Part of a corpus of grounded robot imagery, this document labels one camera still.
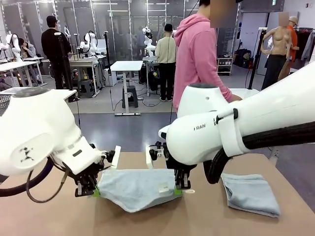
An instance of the folded cloth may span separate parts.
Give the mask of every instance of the folded cloth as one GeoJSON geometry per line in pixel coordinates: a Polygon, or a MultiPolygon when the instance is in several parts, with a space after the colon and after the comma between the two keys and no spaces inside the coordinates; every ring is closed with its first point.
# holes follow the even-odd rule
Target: folded cloth
{"type": "Polygon", "coordinates": [[[280,208],[261,175],[221,175],[229,207],[270,217],[280,217],[280,208]]]}
{"type": "Polygon", "coordinates": [[[174,194],[174,170],[106,170],[97,184],[101,197],[133,213],[166,203],[174,194]]]}

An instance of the beige hat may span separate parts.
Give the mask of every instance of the beige hat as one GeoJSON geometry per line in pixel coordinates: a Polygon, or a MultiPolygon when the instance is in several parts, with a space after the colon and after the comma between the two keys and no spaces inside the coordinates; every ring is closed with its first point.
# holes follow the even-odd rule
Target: beige hat
{"type": "Polygon", "coordinates": [[[289,21],[294,22],[296,25],[298,25],[298,23],[299,23],[299,20],[297,19],[296,16],[290,16],[289,21]]]}

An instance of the seated person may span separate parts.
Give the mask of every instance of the seated person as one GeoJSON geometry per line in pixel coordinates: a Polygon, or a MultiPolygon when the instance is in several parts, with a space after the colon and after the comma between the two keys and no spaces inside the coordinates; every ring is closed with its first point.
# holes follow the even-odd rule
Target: seated person
{"type": "MultiPolygon", "coordinates": [[[[19,46],[21,48],[21,57],[22,58],[34,58],[34,57],[36,57],[36,49],[35,49],[34,45],[32,45],[30,43],[26,43],[24,41],[24,39],[19,38],[19,46]]],[[[37,68],[35,66],[33,67],[33,65],[29,66],[28,68],[29,68],[29,72],[31,73],[33,80],[36,83],[41,84],[41,81],[38,80],[37,68]]]]}

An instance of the black beanie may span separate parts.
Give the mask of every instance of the black beanie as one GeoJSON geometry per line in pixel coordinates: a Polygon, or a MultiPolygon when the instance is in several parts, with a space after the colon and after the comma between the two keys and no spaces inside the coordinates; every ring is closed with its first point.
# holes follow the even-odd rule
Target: black beanie
{"type": "Polygon", "coordinates": [[[173,31],[173,26],[171,24],[166,24],[165,27],[164,27],[164,31],[172,32],[173,31]]]}

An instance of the pink hoodie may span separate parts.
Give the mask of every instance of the pink hoodie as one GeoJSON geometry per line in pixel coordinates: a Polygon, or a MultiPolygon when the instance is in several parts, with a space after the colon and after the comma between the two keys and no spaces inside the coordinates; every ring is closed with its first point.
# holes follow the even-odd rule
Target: pink hoodie
{"type": "Polygon", "coordinates": [[[182,20],[175,33],[178,46],[173,104],[178,109],[186,86],[192,83],[210,83],[220,88],[230,102],[231,91],[224,86],[217,73],[217,37],[210,20],[193,14],[182,20]]]}

